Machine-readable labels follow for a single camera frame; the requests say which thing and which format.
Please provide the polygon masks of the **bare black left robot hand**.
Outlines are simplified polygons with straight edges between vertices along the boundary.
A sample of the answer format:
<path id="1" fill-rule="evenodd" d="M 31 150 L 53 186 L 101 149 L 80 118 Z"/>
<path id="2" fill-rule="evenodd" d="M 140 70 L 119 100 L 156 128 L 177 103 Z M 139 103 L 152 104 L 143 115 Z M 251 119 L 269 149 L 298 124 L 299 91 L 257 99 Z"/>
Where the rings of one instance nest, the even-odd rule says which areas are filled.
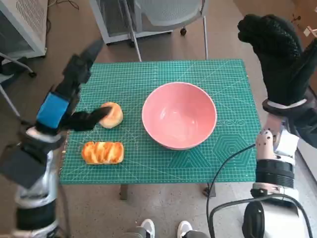
<path id="1" fill-rule="evenodd" d="M 78 111 L 75 108 L 80 99 L 81 85 L 91 77 L 91 67 L 101 51 L 102 39 L 94 41 L 79 55 L 74 54 L 62 72 L 63 80 L 46 95 L 37 117 L 35 128 L 43 134 L 57 135 L 61 131 L 88 131 L 110 112 L 106 106 L 92 112 Z"/>

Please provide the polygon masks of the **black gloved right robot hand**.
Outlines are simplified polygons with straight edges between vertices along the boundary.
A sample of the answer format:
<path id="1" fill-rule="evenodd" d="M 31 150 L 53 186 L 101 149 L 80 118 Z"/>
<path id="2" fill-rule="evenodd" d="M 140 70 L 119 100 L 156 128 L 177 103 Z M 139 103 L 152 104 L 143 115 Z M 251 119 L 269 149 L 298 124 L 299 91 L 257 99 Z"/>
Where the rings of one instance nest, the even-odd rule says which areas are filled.
<path id="1" fill-rule="evenodd" d="M 268 100 L 289 106 L 304 99 L 317 66 L 317 41 L 304 49 L 293 24 L 273 14 L 247 14 L 237 25 L 262 69 Z"/>

